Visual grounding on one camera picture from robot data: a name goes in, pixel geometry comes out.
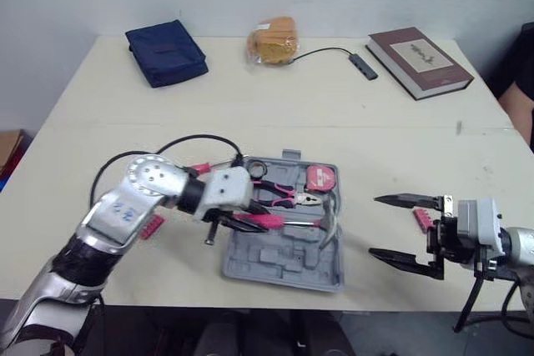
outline bread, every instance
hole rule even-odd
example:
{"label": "bread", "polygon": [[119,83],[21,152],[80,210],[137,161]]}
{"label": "bread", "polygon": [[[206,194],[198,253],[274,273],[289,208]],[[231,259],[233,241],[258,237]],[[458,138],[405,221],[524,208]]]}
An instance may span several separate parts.
{"label": "bread", "polygon": [[289,63],[297,47],[295,20],[291,17],[264,20],[247,39],[249,54],[261,63]]}

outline tool case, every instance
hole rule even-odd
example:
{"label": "tool case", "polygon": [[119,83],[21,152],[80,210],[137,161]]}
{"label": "tool case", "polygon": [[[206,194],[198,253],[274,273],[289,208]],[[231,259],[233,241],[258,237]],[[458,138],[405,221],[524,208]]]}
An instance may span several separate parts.
{"label": "tool case", "polygon": [[[340,211],[340,178],[332,164],[311,163],[300,160],[299,151],[285,150],[282,158],[247,157],[244,167],[254,161],[267,165],[267,174],[262,179],[295,187],[305,191],[306,171],[309,166],[322,165],[335,172],[336,185],[331,189],[335,196],[335,214]],[[254,189],[254,198],[275,199],[276,196],[263,189]],[[329,193],[313,192],[327,198]],[[295,208],[272,207],[286,221],[316,221],[325,211],[322,205]],[[223,274],[227,277],[275,283],[296,288],[325,292],[340,292],[344,285],[343,247],[341,228],[338,225],[334,237],[320,250],[327,227],[299,227],[286,225],[267,233],[241,233],[233,231],[224,258]]]}

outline blue pouch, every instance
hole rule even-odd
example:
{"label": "blue pouch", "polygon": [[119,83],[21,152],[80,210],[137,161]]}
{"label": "blue pouch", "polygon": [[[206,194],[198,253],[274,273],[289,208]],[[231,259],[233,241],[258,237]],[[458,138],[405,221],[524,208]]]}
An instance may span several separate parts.
{"label": "blue pouch", "polygon": [[178,20],[128,31],[130,51],[153,88],[208,72],[206,56]]}

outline table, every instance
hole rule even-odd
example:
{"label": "table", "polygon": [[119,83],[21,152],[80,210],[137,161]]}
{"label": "table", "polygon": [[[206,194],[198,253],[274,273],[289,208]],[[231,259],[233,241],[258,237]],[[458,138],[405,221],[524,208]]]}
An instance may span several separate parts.
{"label": "table", "polygon": [[[328,52],[280,70],[249,70],[239,58],[243,41],[199,38],[211,72],[156,90],[140,76],[122,38],[98,39],[0,194],[8,222],[0,238],[0,276],[9,277],[0,297],[20,296],[44,261],[65,244],[87,212],[90,183],[105,160],[128,149],[156,149],[191,133],[224,135],[257,156],[279,157],[283,148],[296,148],[303,159],[338,166],[345,291],[317,293],[224,278],[228,232],[221,229],[215,246],[206,247],[207,224],[166,211],[169,221],[151,240],[138,242],[110,276],[104,296],[111,304],[459,310],[472,272],[447,263],[446,280],[435,281],[394,270],[367,253],[371,246],[394,248],[429,259],[411,212],[371,199],[398,192],[493,196],[503,226],[534,228],[527,217],[534,214],[534,158],[452,41],[438,43],[476,75],[475,82],[466,91],[418,103],[365,53],[363,41],[311,39],[303,47],[354,43],[380,75],[373,83],[344,63],[342,54]],[[329,92],[322,92],[328,82]],[[302,99],[305,107],[282,99]],[[230,154],[210,141],[184,143],[166,153],[183,164]],[[125,163],[110,168],[99,193],[118,182]],[[487,283],[475,310],[500,308],[508,286]],[[521,308],[518,298],[511,307]]]}

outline pliers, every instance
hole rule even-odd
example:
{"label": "pliers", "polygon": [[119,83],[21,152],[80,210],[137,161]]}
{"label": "pliers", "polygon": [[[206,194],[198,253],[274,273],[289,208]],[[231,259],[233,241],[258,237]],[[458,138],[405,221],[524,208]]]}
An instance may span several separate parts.
{"label": "pliers", "polygon": [[302,206],[317,206],[323,203],[321,198],[318,198],[311,193],[297,192],[295,188],[290,185],[280,185],[265,180],[253,181],[252,183],[255,188],[264,189],[281,197],[281,199],[275,200],[257,200],[259,204],[267,206],[268,208],[274,206],[295,208],[297,204],[301,204]]}

